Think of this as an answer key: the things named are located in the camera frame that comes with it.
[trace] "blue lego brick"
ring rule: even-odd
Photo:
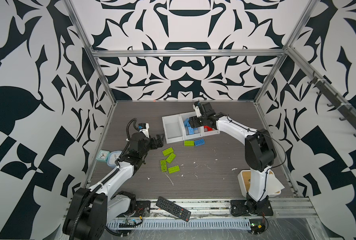
[[[190,126],[187,127],[187,129],[189,130],[189,134],[190,134],[190,135],[191,135],[191,134],[194,134],[194,129],[192,129]]]
[[[183,125],[184,125],[185,127],[190,127],[189,119],[188,119],[188,118],[186,118],[186,120],[183,122]]]
[[[196,141],[194,141],[194,144],[195,144],[196,147],[198,147],[200,145],[204,145],[204,140],[203,139],[196,140]]]

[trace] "patterned backdrop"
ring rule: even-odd
[[[177,50],[282,48],[307,1],[73,3],[94,49]],[[101,59],[114,96],[121,100],[252,100],[274,62],[274,56]]]
[[[295,43],[356,108],[356,0],[322,0]],[[287,57],[260,106],[300,195],[333,237],[356,239],[356,133]]]
[[[253,100],[275,56],[101,58],[116,99]]]
[[[0,1],[0,239],[54,239],[110,106],[61,1]]]

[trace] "gray wood floor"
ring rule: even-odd
[[[137,123],[148,122],[149,134],[155,137],[156,134],[164,132],[162,116],[191,112],[192,105],[191,102],[118,102],[102,149],[123,149],[127,138],[125,127],[132,118],[137,118]],[[263,127],[253,103],[212,102],[211,105],[216,112],[230,114],[233,120],[246,126],[256,129]],[[204,140],[205,144],[199,147],[185,147],[183,142],[176,142],[150,150],[145,160],[146,165],[142,165],[119,190],[136,194],[137,198],[243,197],[237,175],[241,170],[249,169],[244,157],[244,145],[224,132],[205,137]],[[173,147],[177,156],[168,167],[179,165],[181,169],[173,174],[161,172],[160,168],[160,160],[165,159],[162,150],[169,147]],[[101,180],[111,170],[106,163],[97,162],[92,184]],[[273,171],[285,186],[279,197],[292,197],[281,168],[275,168]]]

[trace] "white storage bin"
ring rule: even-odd
[[[212,131],[207,131],[207,129],[205,129],[204,127],[201,127],[201,137],[206,137],[206,136],[220,134],[220,133],[221,133],[221,131],[215,130],[214,128]]]
[[[190,117],[196,116],[195,112],[180,113],[162,117],[163,129],[165,130],[166,143],[179,142],[189,139],[199,139],[202,137],[219,134],[219,130],[206,131],[204,127],[198,127],[194,130],[194,134],[189,134],[183,122]]]
[[[166,143],[183,141],[179,114],[162,117],[163,129],[165,130]]]
[[[197,127],[196,129],[194,129],[194,134],[189,134],[189,130],[183,124],[183,122],[187,118],[196,116],[195,112],[181,113],[181,114],[179,114],[179,116],[181,118],[180,126],[181,126],[181,131],[182,131],[184,140],[200,138],[201,137],[201,128],[203,129],[203,127]]]
[[[269,170],[268,174],[272,174],[275,176],[274,172]],[[238,174],[238,182],[239,182],[239,187],[241,188],[241,192],[243,197],[246,197],[248,190],[250,189],[250,177],[251,177],[251,170],[242,170]],[[275,197],[276,195],[279,195],[281,193],[281,190],[277,191],[274,194],[269,195],[269,197]]]

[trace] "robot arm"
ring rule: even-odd
[[[132,121],[127,126],[127,133]],[[149,150],[163,147],[164,136],[149,138],[148,127],[148,123],[141,123],[138,128],[135,127],[138,132],[132,134],[119,159],[115,161],[116,168],[97,184],[88,189],[80,188],[75,192],[62,229],[64,234],[70,235],[69,239],[76,237],[81,240],[98,240],[107,222],[119,214],[131,215],[135,211],[134,194],[121,191],[110,198],[137,172],[142,163],[145,164]]]
[[[236,138],[245,145],[245,160],[251,168],[251,182],[248,199],[254,207],[267,201],[266,174],[271,168],[276,151],[265,129],[256,130],[233,121],[224,113],[215,113],[210,103],[195,102],[193,108],[197,116],[189,118],[192,128],[209,126]]]

